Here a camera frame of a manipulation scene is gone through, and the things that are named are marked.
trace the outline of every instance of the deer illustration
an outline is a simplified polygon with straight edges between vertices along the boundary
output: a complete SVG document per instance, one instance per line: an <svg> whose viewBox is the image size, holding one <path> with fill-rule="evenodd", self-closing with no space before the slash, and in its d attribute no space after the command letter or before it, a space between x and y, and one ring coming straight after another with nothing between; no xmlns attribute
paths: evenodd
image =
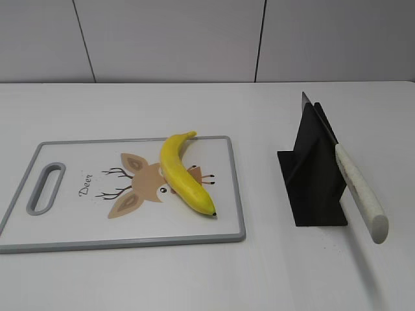
<svg viewBox="0 0 415 311"><path fill-rule="evenodd" d="M118 177L126 177L131 179L131 185L125 188L116 188L117 193L102 192L96 197L102 197L104 200L117 199L112 210L108 214L108 218L116 218L131 213L138 209L145 200L152 202L161 202L157 197L158 189L166 184L166 180L160 174L160 163L149 165L143 157L134 154L121 154L121 162L125 169L134 174L128 175L121 167L113 167L109 170L102 171L108 174L121 174ZM202 169L196 165L191 166L187 170L199 184L213 185L214 181L202 181L202 178L215 177L214 175L202 176ZM160 189L161 192L167 192L165 187Z"/></svg>

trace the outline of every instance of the cutting board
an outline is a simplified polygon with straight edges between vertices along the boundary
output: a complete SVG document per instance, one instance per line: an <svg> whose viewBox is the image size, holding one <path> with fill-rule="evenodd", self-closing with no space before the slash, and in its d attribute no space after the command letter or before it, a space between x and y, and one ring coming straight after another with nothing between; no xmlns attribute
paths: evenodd
<svg viewBox="0 0 415 311"><path fill-rule="evenodd" d="M243 240L230 138L196 137L182 156L210 193L216 217L195 212L166 184L164 140L40 144L0 224L0 253Z"/></svg>

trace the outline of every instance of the deer ear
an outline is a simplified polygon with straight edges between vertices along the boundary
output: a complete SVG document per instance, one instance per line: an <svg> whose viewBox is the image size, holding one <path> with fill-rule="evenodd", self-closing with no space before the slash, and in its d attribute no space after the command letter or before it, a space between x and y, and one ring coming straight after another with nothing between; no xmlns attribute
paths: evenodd
<svg viewBox="0 0 415 311"><path fill-rule="evenodd" d="M147 167L148 163L143 157L134 154L121 154L123 166L131 173L137 173L143 167Z"/></svg>
<svg viewBox="0 0 415 311"><path fill-rule="evenodd" d="M132 211L138 209L141 206L141 204L143 204L143 202L144 199L141 199L137 194L134 193L134 191L130 191L129 193L121 196L116 201L116 203L112 207L112 210L108 214L108 218L117 218L125 214L131 213Z"/></svg>

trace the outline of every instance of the yellow banana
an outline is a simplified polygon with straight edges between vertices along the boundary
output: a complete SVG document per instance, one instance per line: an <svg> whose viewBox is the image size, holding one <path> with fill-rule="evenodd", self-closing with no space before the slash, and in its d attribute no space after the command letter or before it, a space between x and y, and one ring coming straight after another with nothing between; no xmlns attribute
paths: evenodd
<svg viewBox="0 0 415 311"><path fill-rule="evenodd" d="M216 216L215 206L209 193L190 175L182 165L179 152L183 144L196 132L189 132L169 137L160 152L160 166L167 183L192 209L211 216Z"/></svg>

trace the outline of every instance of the deer antler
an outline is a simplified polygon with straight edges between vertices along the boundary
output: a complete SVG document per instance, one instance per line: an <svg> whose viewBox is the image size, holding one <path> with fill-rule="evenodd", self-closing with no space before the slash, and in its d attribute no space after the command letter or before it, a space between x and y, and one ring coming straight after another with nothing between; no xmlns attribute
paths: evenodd
<svg viewBox="0 0 415 311"><path fill-rule="evenodd" d="M122 175L120 175L118 177L128 177L128 178L132 179L132 176L128 175L125 172L125 170L123 170L121 167L113 167L113 168L110 168L110 170L103 170L102 173L106 173L106 175L114 174L114 173L120 173Z"/></svg>
<svg viewBox="0 0 415 311"><path fill-rule="evenodd" d="M125 187L125 188L116 188L116 190L121 190L121 191L118 192L118 193L105 193L105 192L102 192L99 196L95 196L95 197L96 198L102 197L104 200L114 200L114 199L118 198L125 190L131 189L131 188L132 188L131 186L128 186L128 187Z"/></svg>

